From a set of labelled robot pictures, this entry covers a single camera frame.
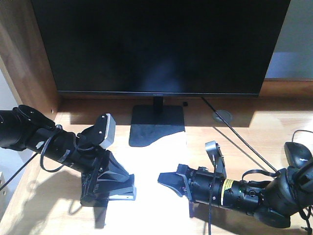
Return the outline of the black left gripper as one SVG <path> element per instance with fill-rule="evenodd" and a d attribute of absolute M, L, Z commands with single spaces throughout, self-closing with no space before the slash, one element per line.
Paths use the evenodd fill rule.
<path fill-rule="evenodd" d="M 67 166 L 81 173 L 83 206 L 106 206 L 111 200 L 134 200 L 134 175 L 129 174 L 113 153 L 93 143 L 94 126 L 76 135 L 61 128 L 40 128 L 34 133 L 34 152 L 40 167 L 57 172 Z"/>

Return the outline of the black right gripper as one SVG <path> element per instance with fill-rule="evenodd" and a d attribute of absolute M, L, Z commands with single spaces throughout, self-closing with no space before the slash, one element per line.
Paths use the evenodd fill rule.
<path fill-rule="evenodd" d="M 186 196 L 194 203 L 220 206 L 222 184 L 226 179 L 226 171 L 209 172 L 205 167 L 192 169 L 179 164 L 175 172 L 160 173 L 157 182 L 174 191 L 179 197 Z"/>

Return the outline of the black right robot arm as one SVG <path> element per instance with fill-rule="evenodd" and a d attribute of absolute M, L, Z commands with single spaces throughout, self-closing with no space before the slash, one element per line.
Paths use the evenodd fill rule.
<path fill-rule="evenodd" d="M 192 203 L 202 203 L 252 216 L 274 228 L 288 228 L 299 213 L 308 221 L 313 205 L 313 164 L 289 166 L 273 174 L 272 181 L 235 181 L 225 166 L 214 172 L 179 164 L 175 172 L 161 173 L 158 182 Z"/>

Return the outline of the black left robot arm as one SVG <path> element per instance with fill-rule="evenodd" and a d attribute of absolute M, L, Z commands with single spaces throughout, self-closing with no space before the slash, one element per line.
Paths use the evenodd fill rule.
<path fill-rule="evenodd" d="M 108 150 L 114 136 L 111 114 L 100 115 L 93 126 L 76 135 L 26 105 L 0 112 L 0 146 L 15 151 L 30 149 L 80 172 L 80 202 L 86 207 L 135 199 L 134 175 Z"/>

